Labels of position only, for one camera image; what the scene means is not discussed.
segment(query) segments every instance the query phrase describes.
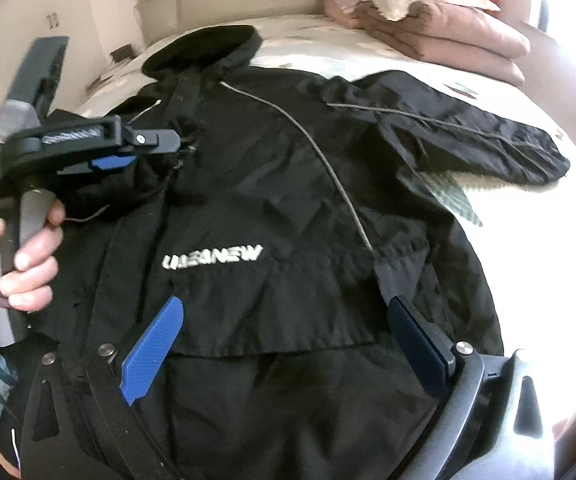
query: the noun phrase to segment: reflective piping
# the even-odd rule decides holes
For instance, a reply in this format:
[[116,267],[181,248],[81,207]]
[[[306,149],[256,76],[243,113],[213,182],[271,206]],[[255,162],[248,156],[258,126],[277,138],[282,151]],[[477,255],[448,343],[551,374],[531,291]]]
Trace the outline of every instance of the reflective piping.
[[319,146],[314,141],[314,139],[310,136],[310,134],[306,131],[306,129],[303,126],[301,126],[292,117],[292,115],[290,115],[288,112],[286,112],[285,110],[283,110],[282,108],[280,108],[276,104],[273,104],[270,101],[266,101],[265,99],[262,99],[261,97],[257,97],[257,96],[254,96],[252,94],[249,94],[247,92],[244,92],[243,90],[238,90],[236,88],[233,88],[228,83],[225,83],[223,81],[220,81],[220,83],[222,84],[222,86],[225,86],[227,89],[232,90],[233,92],[236,92],[236,93],[241,94],[241,95],[245,95],[246,97],[250,97],[251,99],[254,99],[255,101],[259,101],[260,103],[263,103],[265,105],[268,105],[268,106],[274,108],[279,113],[283,114],[286,118],[288,118],[292,124],[294,124],[297,128],[299,128],[300,132],[306,136],[306,138],[308,139],[308,141],[312,145],[315,152],[317,152],[317,155],[319,155],[319,158],[324,163],[326,170],[328,170],[328,174],[330,175],[333,182],[335,183],[335,187],[337,187],[337,190],[341,193],[341,196],[344,198],[344,201],[346,202],[348,209],[350,209],[350,214],[353,216],[354,224],[357,226],[357,230],[359,231],[359,234],[360,234],[362,240],[364,241],[364,245],[366,246],[366,248],[369,251],[372,251],[372,245],[370,244],[370,240],[368,239],[368,237],[366,235],[366,231],[364,231],[364,227],[362,226],[362,223],[359,219],[359,216],[357,215],[357,211],[354,209],[353,203],[350,201],[350,197],[346,193],[344,186],[341,184],[339,178],[337,177],[337,173],[335,173],[335,170],[333,170],[332,166],[328,162],[328,159],[323,154],[323,152],[319,149]]
[[350,105],[346,103],[326,103],[328,106],[334,106],[337,108],[358,108],[359,110],[370,110],[373,112],[389,112],[393,114],[404,115],[406,117],[412,117],[414,119],[420,119],[422,121],[427,121],[429,123],[442,124],[443,126],[452,126],[453,128],[458,128],[459,130],[465,130],[473,134],[481,135],[483,137],[490,137],[491,139],[498,139],[512,144],[513,146],[530,146],[531,148],[542,149],[540,146],[533,144],[532,142],[525,142],[523,140],[511,141],[504,136],[497,134],[491,134],[490,132],[482,132],[481,130],[476,130],[474,128],[469,128],[468,126],[462,126],[461,124],[447,123],[446,121],[441,121],[439,119],[433,119],[430,117],[424,117],[422,115],[411,114],[409,112],[403,112],[402,110],[395,110],[393,108],[379,108],[373,106],[361,106],[361,105]]

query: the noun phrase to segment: folded blanket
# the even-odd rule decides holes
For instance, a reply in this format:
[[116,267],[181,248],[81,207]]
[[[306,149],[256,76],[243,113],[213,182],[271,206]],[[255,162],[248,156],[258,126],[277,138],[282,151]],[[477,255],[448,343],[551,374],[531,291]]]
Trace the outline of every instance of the folded blanket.
[[480,46],[500,56],[517,59],[530,52],[530,42],[510,25],[479,9],[438,0],[419,0],[408,7],[408,15],[396,22],[384,18],[372,2],[362,2],[356,14],[381,23],[378,30],[387,34],[414,32],[432,38]]
[[414,32],[401,32],[395,36],[374,28],[364,28],[372,37],[413,59],[474,72],[514,86],[525,81],[524,74],[514,61],[485,48]]

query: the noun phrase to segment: blue gripper pad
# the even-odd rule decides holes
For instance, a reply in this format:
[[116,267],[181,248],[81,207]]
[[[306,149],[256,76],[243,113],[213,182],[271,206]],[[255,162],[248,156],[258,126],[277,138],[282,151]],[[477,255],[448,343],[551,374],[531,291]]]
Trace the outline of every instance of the blue gripper pad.
[[184,307],[181,300],[173,296],[124,359],[119,387],[130,406],[148,393],[183,323]]
[[119,168],[125,168],[134,161],[137,157],[134,155],[127,156],[117,156],[110,155],[104,158],[96,158],[90,161],[91,168],[97,168],[103,171],[118,170]]

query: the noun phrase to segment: human hand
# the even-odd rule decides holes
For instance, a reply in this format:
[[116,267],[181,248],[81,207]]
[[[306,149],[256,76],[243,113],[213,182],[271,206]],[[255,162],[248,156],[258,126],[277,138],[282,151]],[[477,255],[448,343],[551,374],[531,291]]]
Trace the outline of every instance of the human hand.
[[[17,251],[15,269],[0,279],[0,293],[8,298],[12,308],[24,312],[41,310],[52,301],[52,289],[47,283],[58,272],[52,254],[62,243],[60,227],[65,219],[63,204],[56,201],[48,213],[46,227]],[[0,219],[0,237],[4,222]]]

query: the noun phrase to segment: jacket pocket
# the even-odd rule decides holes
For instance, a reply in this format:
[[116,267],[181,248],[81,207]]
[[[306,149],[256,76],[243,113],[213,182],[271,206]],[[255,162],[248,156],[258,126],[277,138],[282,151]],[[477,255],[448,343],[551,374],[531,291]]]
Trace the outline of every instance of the jacket pocket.
[[[414,240],[380,252],[400,269],[398,293],[414,291],[427,242]],[[372,343],[388,332],[386,303],[368,251],[267,257],[172,272],[185,310],[184,327],[172,348],[180,354],[315,351]]]

